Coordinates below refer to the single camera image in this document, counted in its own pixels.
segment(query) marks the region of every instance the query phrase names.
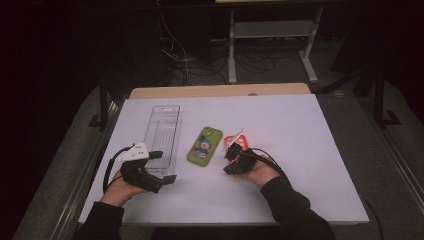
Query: cartoon print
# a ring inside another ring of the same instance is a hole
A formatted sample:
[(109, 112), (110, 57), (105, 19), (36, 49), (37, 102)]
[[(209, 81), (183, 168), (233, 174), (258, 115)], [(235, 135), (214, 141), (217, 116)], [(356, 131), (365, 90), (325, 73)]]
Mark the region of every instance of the cartoon print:
[(198, 141), (200, 142), (200, 146), (195, 149), (194, 155), (200, 158), (205, 158), (209, 154), (209, 150), (212, 148), (212, 144), (203, 135), (200, 136)]

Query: gray carpet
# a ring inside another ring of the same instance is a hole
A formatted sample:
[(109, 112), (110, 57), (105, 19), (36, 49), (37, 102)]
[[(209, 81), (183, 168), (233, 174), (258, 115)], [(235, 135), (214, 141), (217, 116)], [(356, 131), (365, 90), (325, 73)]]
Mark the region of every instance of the gray carpet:
[[(305, 82), (312, 90), (320, 89), (343, 76), (330, 71), (339, 45), (337, 41), (317, 41), (314, 46), (311, 61), (316, 67), (319, 78), (317, 84), (308, 82), (299, 56), (291, 54), (293, 51), (285, 52), (286, 57), (281, 55), (281, 58), (276, 58), (274, 61), (266, 60), (268, 62), (265, 64), (269, 65), (267, 69), (262, 69), (263, 73), (254, 73), (252, 72), (254, 68), (246, 69), (237, 65), (238, 83)], [(226, 66), (222, 69), (219, 66), (225, 58), (217, 61), (221, 62), (217, 62), (217, 67), (214, 69), (219, 70), (221, 75), (198, 70), (199, 72), (196, 73), (203, 73), (203, 75), (190, 75), (192, 83), (195, 85), (222, 84), (222, 76), (227, 76), (227, 69)], [(385, 239), (423, 239), (423, 213), (401, 178), (391, 151), (382, 139), (381, 130), (369, 117), (368, 108), (372, 96), (365, 99), (354, 97), (352, 95), (354, 84), (353, 81), (334, 92), (318, 95), (319, 103), (353, 183), (358, 193), (368, 200), (377, 213)], [(401, 94), (389, 84), (386, 88), (385, 107), (395, 112), (402, 125), (388, 126), (384, 133), (390, 135), (419, 182), (424, 183), (423, 125), (409, 111)], [(94, 89), (75, 116), (74, 123), (58, 149), (15, 239), (49, 239), (57, 232), (55, 231), (56, 223), (64, 220), (61, 218), (61, 212), (67, 209), (66, 206), (72, 199), (70, 196), (80, 177), (81, 166), (90, 161), (87, 157), (92, 155), (93, 148), (99, 142), (98, 139), (105, 137), (105, 134), (98, 132), (98, 128), (88, 127), (91, 117), (98, 113), (98, 91)], [(88, 174), (87, 178), (91, 179), (95, 172), (90, 171)], [(364, 206), (370, 217), (370, 223), (333, 226), (337, 239), (379, 239), (379, 226), (375, 216), (368, 205), (364, 204)], [(63, 232), (59, 235), (61, 239), (72, 237), (81, 206), (74, 210), (73, 215), (70, 214), (74, 217), (67, 219), (68, 224), (61, 229)], [(144, 240), (150, 239), (152, 231), (153, 228), (123, 226), (121, 235), (123, 239)]]

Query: forearm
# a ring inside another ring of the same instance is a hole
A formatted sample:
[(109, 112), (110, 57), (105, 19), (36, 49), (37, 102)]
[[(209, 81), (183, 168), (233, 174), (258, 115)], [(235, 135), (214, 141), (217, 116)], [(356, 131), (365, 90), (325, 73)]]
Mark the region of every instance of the forearm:
[(124, 209), (102, 202), (95, 202), (84, 225), (78, 229), (73, 240), (118, 240)]
[(265, 184), (261, 193), (268, 201), (281, 235), (288, 239), (334, 239), (330, 225), (310, 209), (309, 200), (283, 178)]

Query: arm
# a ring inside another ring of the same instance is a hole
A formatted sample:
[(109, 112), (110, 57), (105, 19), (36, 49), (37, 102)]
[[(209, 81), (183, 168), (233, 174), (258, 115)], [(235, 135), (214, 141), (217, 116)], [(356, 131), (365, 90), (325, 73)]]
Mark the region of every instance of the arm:
[(280, 223), (282, 239), (335, 239), (327, 221), (310, 209), (309, 200), (292, 188), (286, 176), (257, 161), (252, 171), (241, 177), (261, 189), (275, 221)]
[(122, 206), (133, 196), (143, 192), (147, 191), (126, 183), (118, 171), (103, 197), (94, 203), (87, 220), (73, 239), (121, 239), (119, 229), (124, 215)]

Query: white table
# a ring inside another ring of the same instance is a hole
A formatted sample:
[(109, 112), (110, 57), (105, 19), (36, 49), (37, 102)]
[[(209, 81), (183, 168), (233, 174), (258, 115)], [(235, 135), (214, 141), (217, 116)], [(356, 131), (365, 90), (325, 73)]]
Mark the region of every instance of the white table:
[[(176, 162), (177, 179), (158, 194), (134, 197), (125, 207), (123, 224), (264, 225), (274, 224), (268, 205), (253, 183), (222, 170), (224, 153), (215, 152), (202, 168), (186, 154), (204, 126), (224, 137), (246, 128), (250, 147), (271, 154), (293, 187), (308, 197), (312, 209), (331, 224), (365, 223), (369, 218), (335, 145), (315, 95), (269, 95), (130, 99), (115, 130), (87, 197), (79, 222), (102, 196), (108, 160), (121, 148), (144, 139), (153, 106), (179, 105), (182, 119)], [(116, 162), (111, 177), (120, 167)]]

